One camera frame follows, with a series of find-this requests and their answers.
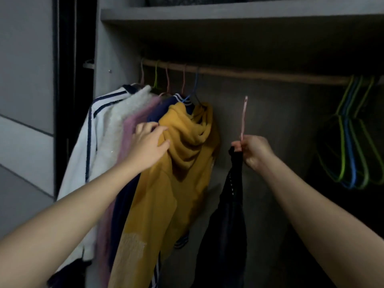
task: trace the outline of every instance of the yellow hoodie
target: yellow hoodie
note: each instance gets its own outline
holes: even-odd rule
[[[108,288],[148,288],[159,252],[161,260],[168,257],[199,214],[220,144],[212,107],[203,105],[189,115],[177,103],[160,119],[168,130],[159,145],[171,145],[141,173]]]

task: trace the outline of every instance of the wardrobe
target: wardrobe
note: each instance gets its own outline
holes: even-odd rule
[[[139,82],[142,57],[197,66],[261,72],[349,77],[384,71],[384,0],[253,0],[236,4],[145,7],[145,0],[98,0],[94,97]],[[153,84],[155,67],[144,66]],[[167,85],[157,68],[159,85]],[[183,73],[169,71],[173,93]],[[185,91],[195,74],[186,73]],[[199,245],[216,209],[228,169],[230,142],[241,131],[265,136],[275,153],[305,177],[315,155],[319,127],[334,113],[346,85],[239,79],[199,74],[196,96],[214,108],[221,136],[205,208],[190,230],[189,243],[163,265],[160,287],[190,287]],[[381,153],[384,126],[381,86],[368,106],[366,123]],[[243,209],[248,254],[245,287],[267,287],[288,221],[263,180],[243,170]],[[94,265],[87,287],[97,287]]]

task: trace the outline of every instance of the wardrobe shelf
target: wardrobe shelf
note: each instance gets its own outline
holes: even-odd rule
[[[384,47],[384,0],[121,7],[100,18],[151,59],[335,75],[384,66],[372,67]]]

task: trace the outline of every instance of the pink sweater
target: pink sweater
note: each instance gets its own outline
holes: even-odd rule
[[[147,117],[151,112],[159,105],[161,98],[159,96],[153,97],[149,105],[143,108],[140,112],[133,114],[126,118],[123,123],[123,136],[121,140],[121,148],[118,156],[118,163],[121,162],[128,154],[131,146],[132,135],[136,130],[136,126],[139,123],[146,122]],[[109,277],[108,258],[111,247],[111,222],[113,216],[113,208],[115,201],[113,201],[107,210],[104,212],[103,217],[100,220],[98,234],[97,234],[97,261],[98,269],[101,280],[101,287],[107,288]]]

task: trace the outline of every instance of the closet rod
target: closet rod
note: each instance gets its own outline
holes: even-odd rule
[[[151,59],[143,59],[143,65],[155,67],[157,61]],[[157,67],[165,69],[168,67],[174,71],[184,71],[183,64],[175,64],[172,62],[159,61]],[[349,84],[351,77],[345,76],[319,76],[313,74],[284,74],[278,72],[262,72],[254,70],[241,70],[231,68],[220,68],[220,67],[198,67],[189,66],[185,67],[186,72],[195,73],[199,69],[199,74],[208,74],[212,76],[241,78],[241,79],[257,79],[265,81],[276,81],[276,82],[288,82],[288,83],[302,83],[312,85],[332,85],[332,86],[346,86]]]

